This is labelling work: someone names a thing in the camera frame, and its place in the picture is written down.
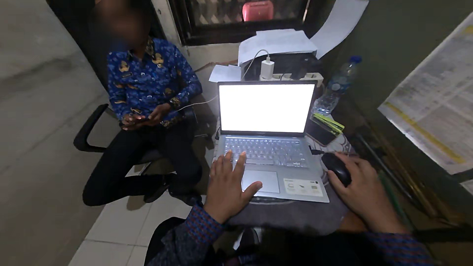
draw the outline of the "desk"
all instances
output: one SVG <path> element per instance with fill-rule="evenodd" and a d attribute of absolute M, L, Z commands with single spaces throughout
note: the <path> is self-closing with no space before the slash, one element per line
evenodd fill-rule
<path fill-rule="evenodd" d="M 306 140 L 316 150 L 354 153 L 352 146 L 343 134 L 338 136 L 326 148 L 321 147 L 307 136 Z M 217 150 L 218 141 L 215 141 L 214 160 L 217 159 Z M 322 164 L 320 160 L 322 155 L 313 156 L 315 156 L 316 161 Z M 245 209 L 228 221 L 228 224 L 268 226 L 297 231 L 311 230 L 319 235 L 330 234 L 339 228 L 342 219 L 348 212 L 348 208 L 329 184 L 326 173 L 324 173 L 322 180 L 330 203 L 254 197 Z"/>

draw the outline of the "laptop keyboard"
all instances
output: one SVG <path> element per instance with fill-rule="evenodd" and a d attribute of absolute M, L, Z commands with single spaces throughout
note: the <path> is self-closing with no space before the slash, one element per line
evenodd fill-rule
<path fill-rule="evenodd" d="M 225 153 L 232 150 L 235 161 L 246 151 L 247 164 L 307 167 L 298 140 L 270 140 L 256 138 L 225 138 Z"/>

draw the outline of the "laptop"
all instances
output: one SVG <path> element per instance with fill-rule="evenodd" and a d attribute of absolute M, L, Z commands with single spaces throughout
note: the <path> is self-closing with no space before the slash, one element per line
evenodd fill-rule
<path fill-rule="evenodd" d="M 255 181 L 255 196 L 325 202 L 324 171 L 304 139 L 315 82 L 218 82 L 218 156 L 232 150 L 233 164 L 246 151 L 244 191 Z"/>

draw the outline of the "touchpad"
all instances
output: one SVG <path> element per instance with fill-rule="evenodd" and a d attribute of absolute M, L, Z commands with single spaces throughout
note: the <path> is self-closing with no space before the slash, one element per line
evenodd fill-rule
<path fill-rule="evenodd" d="M 241 180 L 241 189 L 245 191 L 255 181 L 263 183 L 263 187 L 259 192 L 279 193 L 278 174 L 276 172 L 246 170 Z"/>

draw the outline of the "hand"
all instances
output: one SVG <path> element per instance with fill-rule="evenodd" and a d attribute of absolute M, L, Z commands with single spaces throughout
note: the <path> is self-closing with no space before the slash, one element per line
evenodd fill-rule
<path fill-rule="evenodd" d="M 335 155 L 345 163 L 351 175 L 351 184 L 345 187 L 333 171 L 328 171 L 330 183 L 343 202 L 361 216 L 372 231 L 408 233 L 369 162 L 338 152 Z"/>
<path fill-rule="evenodd" d="M 126 114 L 123 116 L 122 127 L 123 130 L 135 130 L 143 126 L 143 123 L 140 123 L 141 119 L 145 119 L 144 115 L 137 115 L 137 114 Z"/>
<path fill-rule="evenodd" d="M 242 152 L 233 171 L 231 158 L 232 151 L 228 151 L 225 156 L 221 155 L 214 161 L 210 168 L 204 210 L 220 224 L 239 213 L 263 187 L 260 181 L 256 181 L 242 192 L 241 179 L 245 170 L 246 153 Z"/>
<path fill-rule="evenodd" d="M 171 111 L 171 105 L 169 103 L 156 106 L 153 112 L 148 116 L 149 121 L 145 122 L 145 124 L 155 126 L 161 123 L 161 121 L 169 113 L 169 111 Z"/>

